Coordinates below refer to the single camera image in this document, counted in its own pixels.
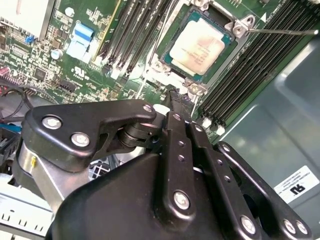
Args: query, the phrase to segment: black bracket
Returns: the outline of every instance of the black bracket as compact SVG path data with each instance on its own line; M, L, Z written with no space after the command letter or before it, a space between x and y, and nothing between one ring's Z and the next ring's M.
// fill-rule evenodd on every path
M228 239L262 239L261 228L255 221L225 157L213 150L205 130L199 125L191 123L188 134L192 139L194 166L203 170L222 233ZM248 223L248 227L244 227L243 222Z
M268 236L273 239L313 239L310 228L301 217L229 144L221 141L215 149L225 156L234 174L238 176L239 188L247 200L254 203L255 218Z
M147 102L139 99L41 106L26 114L21 135L32 152L63 170L79 172L114 150L132 151L132 147L121 145L118 130L126 125L151 123L156 115ZM61 126L45 127L43 120L47 117L58 119ZM75 133L85 134L89 144L75 145L71 141Z
M154 211L165 228L183 231L196 217L192 146L185 120L174 111L167 113L165 132Z

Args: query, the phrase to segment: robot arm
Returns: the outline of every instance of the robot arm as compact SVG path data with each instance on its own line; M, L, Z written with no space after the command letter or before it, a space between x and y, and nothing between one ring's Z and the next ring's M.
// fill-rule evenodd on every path
M212 146L177 102L166 116L142 100L27 113L14 172L34 181L55 213L46 239L312 239L243 158L226 142ZM92 161L135 147L146 153L89 181Z

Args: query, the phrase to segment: motherboard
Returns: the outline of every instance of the motherboard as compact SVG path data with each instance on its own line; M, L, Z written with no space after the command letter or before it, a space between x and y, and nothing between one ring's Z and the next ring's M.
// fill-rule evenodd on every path
M308 43L308 0L0 0L0 78L59 104L176 88L210 139ZM254 30L271 30L263 33Z

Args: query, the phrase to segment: screw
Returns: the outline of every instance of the screw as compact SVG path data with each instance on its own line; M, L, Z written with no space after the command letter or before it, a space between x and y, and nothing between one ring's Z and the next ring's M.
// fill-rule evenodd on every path
M254 223L247 216L241 217L241 223L242 223L244 229L248 233L250 233L250 234L256 233L256 227L255 227Z
M152 108L149 105L143 105L143 109L146 110L148 113L152 112Z
M228 183L231 182L231 179L230 179L230 177L228 177L228 176L224 176L224 180L226 180Z
M179 141L179 146L180 146L180 147L183 148L185 145L186 145L186 144L185 144L183 141Z
M175 119L177 119L178 121L180 121L181 120L181 117L178 115L178 114L173 114L173 117L175 118Z
M283 222L284 222L284 225L285 225L286 229L287 229L290 233L296 234L296 229L295 229L295 227L292 225L291 222L289 222L287 219L283 220Z
M238 27L235 27L234 29L233 29L233 33L235 34L235 35L240 35L241 33L242 33L242 28L240 27L240 26L238 26Z
M202 132L202 128L199 127L198 125L195 125L195 129L196 129L198 132Z
M62 125L61 121L58 118L53 117L53 116L45 117L42 120L42 124L47 129L52 129L52 130L59 129L61 127L61 125Z
M222 147L225 151L230 152L230 148L227 145L223 144Z
M187 210L190 207L190 201L183 192L176 191L173 195L175 204L182 210Z
M184 162L185 161L185 157L183 155L179 155L178 159L180 162Z
M86 135L82 132L74 133L71 136L71 141L73 142L74 145L76 145L78 147L82 147L82 148L88 146L90 143L90 139L89 139L88 135Z
M306 229L306 227L299 221L296 221L296 225L298 226L298 229L305 235L308 234L308 230Z

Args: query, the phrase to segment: white sticker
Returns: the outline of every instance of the white sticker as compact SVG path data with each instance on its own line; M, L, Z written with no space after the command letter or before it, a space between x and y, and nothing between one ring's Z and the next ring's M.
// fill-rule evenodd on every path
M274 187L275 192L288 204L320 183L319 179L303 166Z

